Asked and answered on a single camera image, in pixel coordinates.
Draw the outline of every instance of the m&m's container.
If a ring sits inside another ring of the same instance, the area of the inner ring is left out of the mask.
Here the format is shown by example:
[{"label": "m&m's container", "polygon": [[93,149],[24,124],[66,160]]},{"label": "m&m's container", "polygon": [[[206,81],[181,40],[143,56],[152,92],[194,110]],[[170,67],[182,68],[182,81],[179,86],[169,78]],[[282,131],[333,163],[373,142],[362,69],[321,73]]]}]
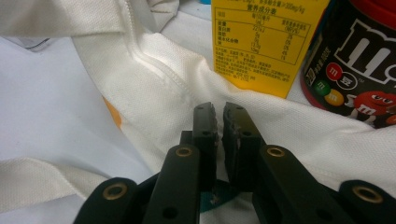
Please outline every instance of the m&m's container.
[{"label": "m&m's container", "polygon": [[302,87],[317,107],[375,128],[396,124],[396,2],[335,1]]}]

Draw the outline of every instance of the nutrition label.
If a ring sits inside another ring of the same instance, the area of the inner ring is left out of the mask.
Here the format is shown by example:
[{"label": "nutrition label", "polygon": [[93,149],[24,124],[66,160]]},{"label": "nutrition label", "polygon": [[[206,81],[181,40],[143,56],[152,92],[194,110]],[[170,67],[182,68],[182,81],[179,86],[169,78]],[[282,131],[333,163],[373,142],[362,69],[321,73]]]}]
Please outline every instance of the nutrition label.
[{"label": "nutrition label", "polygon": [[214,67],[241,89],[286,97],[329,0],[212,0]]},{"label": "nutrition label", "polygon": [[296,64],[310,24],[278,17],[276,10],[215,9],[216,46]]}]

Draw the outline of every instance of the metal ring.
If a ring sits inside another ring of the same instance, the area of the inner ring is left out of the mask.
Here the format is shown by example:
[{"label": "metal ring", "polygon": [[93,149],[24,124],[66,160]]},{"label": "metal ring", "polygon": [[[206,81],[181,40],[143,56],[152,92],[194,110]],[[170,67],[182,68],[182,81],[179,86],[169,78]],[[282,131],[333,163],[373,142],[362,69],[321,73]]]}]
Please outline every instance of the metal ring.
[{"label": "metal ring", "polygon": [[267,149],[267,153],[273,157],[283,157],[285,156],[285,151],[278,147],[270,147]]},{"label": "metal ring", "polygon": [[179,157],[189,157],[192,154],[192,149],[188,147],[181,147],[176,150]]},{"label": "metal ring", "polygon": [[364,186],[355,186],[352,188],[352,191],[358,196],[360,199],[369,202],[369,203],[382,203],[384,202],[384,198],[375,190],[364,187]]},{"label": "metal ring", "polygon": [[[118,192],[112,192],[113,190],[116,190],[116,188],[119,188]],[[105,190],[103,191],[103,197],[110,201],[116,200],[122,197],[126,193],[127,189],[128,187],[124,183],[115,183],[105,188]]]}]

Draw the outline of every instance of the red lid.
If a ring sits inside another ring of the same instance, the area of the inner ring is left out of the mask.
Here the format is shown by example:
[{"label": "red lid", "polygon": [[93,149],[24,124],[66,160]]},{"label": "red lid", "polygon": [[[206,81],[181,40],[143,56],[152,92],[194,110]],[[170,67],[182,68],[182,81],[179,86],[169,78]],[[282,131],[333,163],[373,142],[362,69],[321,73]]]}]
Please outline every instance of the red lid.
[{"label": "red lid", "polygon": [[396,30],[396,2],[394,0],[349,0],[363,14]]}]

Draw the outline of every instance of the cardboard box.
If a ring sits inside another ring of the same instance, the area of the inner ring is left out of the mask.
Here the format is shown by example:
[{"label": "cardboard box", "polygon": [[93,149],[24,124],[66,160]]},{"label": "cardboard box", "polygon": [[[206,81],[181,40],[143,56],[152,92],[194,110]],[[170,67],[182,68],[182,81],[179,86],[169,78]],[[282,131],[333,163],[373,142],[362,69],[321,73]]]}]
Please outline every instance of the cardboard box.
[{"label": "cardboard box", "polygon": [[215,71],[286,98],[329,0],[212,0]]}]

